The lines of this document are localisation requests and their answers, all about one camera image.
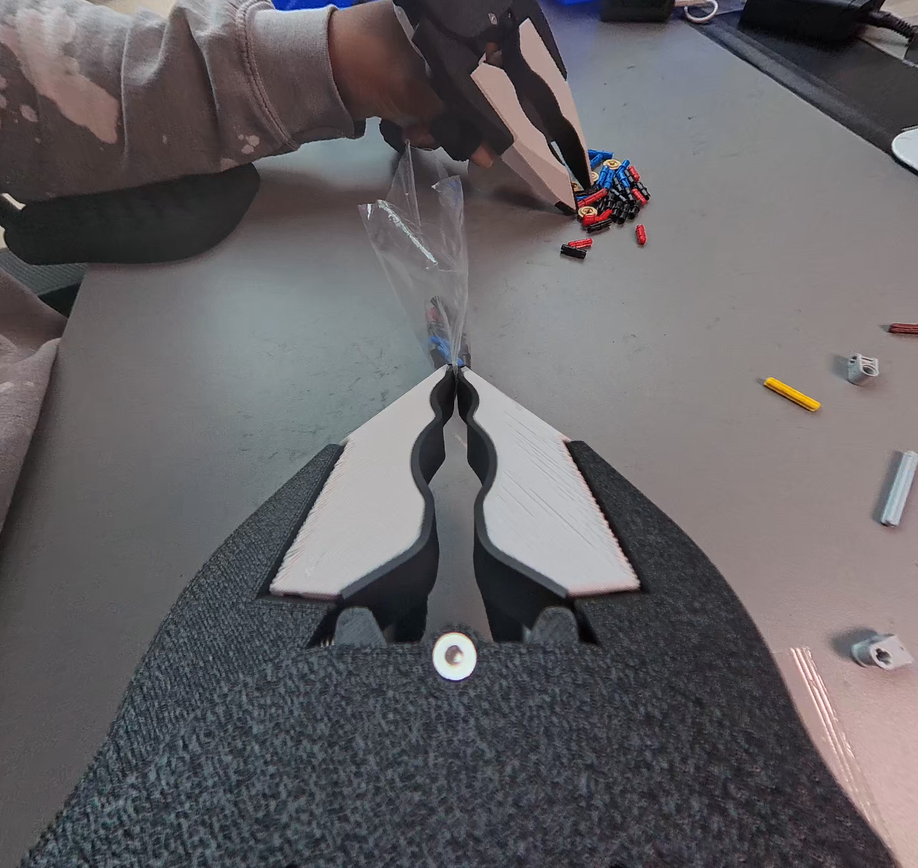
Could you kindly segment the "person's bleached sweatshirt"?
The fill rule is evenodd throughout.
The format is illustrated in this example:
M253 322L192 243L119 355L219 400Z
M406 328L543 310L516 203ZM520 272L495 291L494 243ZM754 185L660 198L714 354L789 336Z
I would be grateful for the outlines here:
M1 522L49 385L65 317L1 272Z

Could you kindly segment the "black power adapter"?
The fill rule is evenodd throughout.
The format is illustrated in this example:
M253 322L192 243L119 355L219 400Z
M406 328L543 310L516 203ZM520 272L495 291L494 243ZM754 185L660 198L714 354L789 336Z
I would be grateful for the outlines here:
M809 40L855 36L886 0L745 0L741 27Z

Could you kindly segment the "person's left hand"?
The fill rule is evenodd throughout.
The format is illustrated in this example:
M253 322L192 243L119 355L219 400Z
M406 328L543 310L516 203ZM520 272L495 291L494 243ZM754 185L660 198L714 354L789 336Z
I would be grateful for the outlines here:
M432 126L444 105L391 0L333 10L328 56L340 100L355 124L384 119L397 124L411 145L439 147Z

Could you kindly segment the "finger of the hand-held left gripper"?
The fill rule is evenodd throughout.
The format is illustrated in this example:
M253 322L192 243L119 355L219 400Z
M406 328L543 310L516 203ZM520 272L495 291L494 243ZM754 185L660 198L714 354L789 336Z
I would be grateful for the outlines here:
M526 18L505 39L502 69L524 115L545 140L548 153L582 187L591 184L590 159L564 62L544 18Z
M511 132L512 143L501 155L503 162L547 205L573 211L575 197L568 169L526 115L511 78L498 67L480 62L472 79Z

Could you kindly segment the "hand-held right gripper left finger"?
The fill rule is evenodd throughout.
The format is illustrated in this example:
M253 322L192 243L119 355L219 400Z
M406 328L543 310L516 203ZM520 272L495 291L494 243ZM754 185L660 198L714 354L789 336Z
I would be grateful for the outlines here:
M270 573L270 597L367 608L397 640L417 640L439 568L430 482L445 458L452 367L436 369L339 445Z

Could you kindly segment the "light grey long axle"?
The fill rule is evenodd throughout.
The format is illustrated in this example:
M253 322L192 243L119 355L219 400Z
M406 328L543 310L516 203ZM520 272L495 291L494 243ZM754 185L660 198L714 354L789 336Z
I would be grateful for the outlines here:
M896 528L901 524L917 471L917 452L905 450L899 455L886 490L878 521L881 526Z

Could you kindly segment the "grey desk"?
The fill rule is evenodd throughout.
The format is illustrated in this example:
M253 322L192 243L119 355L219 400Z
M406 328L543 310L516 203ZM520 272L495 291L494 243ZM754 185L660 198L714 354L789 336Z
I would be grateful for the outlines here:
M502 165L468 174L473 369L586 441L719 567L778 656L916 654L916 177L692 25L544 3L587 143L651 192L578 232ZM430 371L358 205L392 153L314 143L259 163L211 252L92 267L2 534L2 866L97 752L188 581L315 453ZM848 357L878 359L848 382ZM820 401L809 413L763 386Z

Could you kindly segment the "small clear plastic bag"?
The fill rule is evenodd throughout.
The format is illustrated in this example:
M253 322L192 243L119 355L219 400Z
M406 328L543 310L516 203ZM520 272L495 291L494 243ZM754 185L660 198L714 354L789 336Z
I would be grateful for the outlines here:
M897 862L916 866L916 665L885 671L805 646L776 659L836 780Z

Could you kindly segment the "black desk divider strip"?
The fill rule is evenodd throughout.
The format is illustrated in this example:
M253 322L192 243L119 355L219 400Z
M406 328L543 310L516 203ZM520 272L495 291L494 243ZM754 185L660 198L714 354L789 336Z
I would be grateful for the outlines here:
M740 25L739 13L696 28L887 154L917 126L916 65L862 38L809 43Z

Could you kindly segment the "yellow plastic axle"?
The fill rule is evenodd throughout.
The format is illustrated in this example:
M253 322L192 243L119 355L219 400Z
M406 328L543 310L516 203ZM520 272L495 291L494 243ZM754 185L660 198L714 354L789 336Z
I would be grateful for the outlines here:
M763 380L763 386L767 390L776 393L781 398L790 403L794 403L809 413L816 413L821 410L820 401L798 391L782 380L775 379L774 377L767 377Z

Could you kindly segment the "person's left forearm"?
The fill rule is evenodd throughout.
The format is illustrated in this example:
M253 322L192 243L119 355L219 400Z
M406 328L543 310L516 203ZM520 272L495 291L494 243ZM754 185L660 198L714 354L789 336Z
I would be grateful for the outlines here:
M361 137L331 70L334 10L1 0L2 192L24 204L103 193Z

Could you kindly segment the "pile of small plastic pins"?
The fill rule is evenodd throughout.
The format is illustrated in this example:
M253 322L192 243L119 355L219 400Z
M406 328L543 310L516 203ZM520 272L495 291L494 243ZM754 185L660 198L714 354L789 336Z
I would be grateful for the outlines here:
M622 166L615 172L603 168L603 161L615 158ZM590 170L588 184L581 184L584 194L575 197L575 209L572 216L579 223L581 237L564 242L559 247L563 258L582 261L593 247L594 239L610 228L621 228L634 223L634 238L638 246L647 243L647 231L641 223L641 212L649 206L651 195L643 182L635 163L628 159L619 159L613 151L587 149L587 162ZM593 206L598 210L597 221L584 227L578 218L578 209L582 206Z

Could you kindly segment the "cluster of mixed colourful pins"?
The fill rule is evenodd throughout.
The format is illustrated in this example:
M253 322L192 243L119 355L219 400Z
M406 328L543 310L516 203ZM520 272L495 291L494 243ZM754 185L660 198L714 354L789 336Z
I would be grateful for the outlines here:
M464 322L460 322L453 314L440 295L430 298L425 317L428 353L434 369L446 365L454 368L471 367L471 349Z

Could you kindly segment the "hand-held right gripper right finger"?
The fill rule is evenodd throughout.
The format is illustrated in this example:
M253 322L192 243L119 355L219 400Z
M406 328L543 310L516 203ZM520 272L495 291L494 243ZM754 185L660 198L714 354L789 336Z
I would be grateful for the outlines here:
M571 440L493 383L459 369L467 459L480 483L474 571L493 640L525 640L542 613L636 592L639 578Z

